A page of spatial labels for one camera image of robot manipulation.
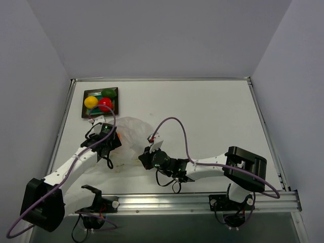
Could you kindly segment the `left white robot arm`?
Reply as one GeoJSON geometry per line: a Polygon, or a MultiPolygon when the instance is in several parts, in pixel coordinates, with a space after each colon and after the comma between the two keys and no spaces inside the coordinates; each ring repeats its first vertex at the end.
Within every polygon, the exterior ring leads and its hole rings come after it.
{"type": "Polygon", "coordinates": [[[115,200],[102,197],[102,191],[82,185],[70,190],[73,183],[99,160],[107,160],[113,169],[109,154],[121,146],[116,126],[99,123],[100,130],[87,136],[76,153],[61,167],[42,179],[31,179],[25,190],[20,215],[22,219],[48,232],[54,231],[63,219],[78,211],[97,213],[104,206],[116,208],[115,200]]]}

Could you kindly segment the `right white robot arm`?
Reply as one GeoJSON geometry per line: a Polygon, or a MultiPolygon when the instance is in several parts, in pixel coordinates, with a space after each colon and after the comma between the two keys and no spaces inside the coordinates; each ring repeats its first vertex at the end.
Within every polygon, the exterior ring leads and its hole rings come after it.
{"type": "Polygon", "coordinates": [[[236,146],[219,156],[194,161],[171,158],[161,149],[146,147],[138,159],[146,170],[156,169],[178,183],[227,177],[231,183],[225,203],[231,209],[238,208],[250,193],[265,191],[267,160],[236,146]]]}

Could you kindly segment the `green fake lime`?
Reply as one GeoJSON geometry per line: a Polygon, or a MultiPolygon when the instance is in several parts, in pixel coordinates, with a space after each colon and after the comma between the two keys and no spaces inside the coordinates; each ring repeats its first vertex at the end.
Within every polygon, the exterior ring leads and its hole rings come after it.
{"type": "Polygon", "coordinates": [[[117,93],[114,89],[103,89],[101,95],[102,97],[114,99],[117,96],[117,93]]]}

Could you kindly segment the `translucent plastic bag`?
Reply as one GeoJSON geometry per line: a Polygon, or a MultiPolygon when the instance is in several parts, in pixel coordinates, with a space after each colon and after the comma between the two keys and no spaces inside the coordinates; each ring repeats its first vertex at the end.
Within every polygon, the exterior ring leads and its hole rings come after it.
{"type": "Polygon", "coordinates": [[[116,119],[117,133],[121,135],[121,147],[113,150],[109,158],[114,165],[109,169],[104,160],[88,169],[86,174],[121,174],[135,169],[141,165],[138,156],[148,146],[147,137],[154,128],[147,122],[134,117],[121,117],[116,119]]]}

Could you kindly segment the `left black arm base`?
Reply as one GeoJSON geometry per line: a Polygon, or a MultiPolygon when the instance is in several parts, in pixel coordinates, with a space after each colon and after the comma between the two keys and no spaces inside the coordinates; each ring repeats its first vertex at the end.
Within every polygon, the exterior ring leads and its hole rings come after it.
{"type": "Polygon", "coordinates": [[[90,185],[83,185],[76,196],[76,210],[72,212],[81,215],[86,230],[107,231],[118,228],[116,223],[104,216],[105,213],[117,213],[117,196],[104,198],[101,190],[90,185]]]}

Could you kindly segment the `red fake fruit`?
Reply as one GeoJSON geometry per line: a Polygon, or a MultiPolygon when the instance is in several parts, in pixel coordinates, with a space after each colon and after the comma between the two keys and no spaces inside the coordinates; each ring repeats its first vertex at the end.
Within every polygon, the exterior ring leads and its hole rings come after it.
{"type": "Polygon", "coordinates": [[[112,100],[108,97],[103,97],[98,102],[98,107],[101,112],[110,112],[110,110],[113,110],[114,104],[112,100]]]}

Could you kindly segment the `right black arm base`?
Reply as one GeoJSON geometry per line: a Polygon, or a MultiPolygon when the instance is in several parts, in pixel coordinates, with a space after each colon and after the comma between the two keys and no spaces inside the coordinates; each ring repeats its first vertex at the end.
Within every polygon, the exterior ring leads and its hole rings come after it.
{"type": "Polygon", "coordinates": [[[209,195],[210,210],[221,225],[228,229],[239,230],[252,216],[255,209],[256,195],[249,194],[243,202],[235,202],[225,194],[209,195]]]}

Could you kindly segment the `yellow fake lemon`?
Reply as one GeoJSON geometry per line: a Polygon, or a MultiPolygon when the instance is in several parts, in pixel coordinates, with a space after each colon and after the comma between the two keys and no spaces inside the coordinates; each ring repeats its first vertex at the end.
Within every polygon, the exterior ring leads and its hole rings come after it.
{"type": "Polygon", "coordinates": [[[97,106],[99,103],[99,100],[97,99],[97,97],[95,96],[88,96],[85,100],[84,100],[84,105],[87,109],[92,109],[95,106],[97,106]]]}

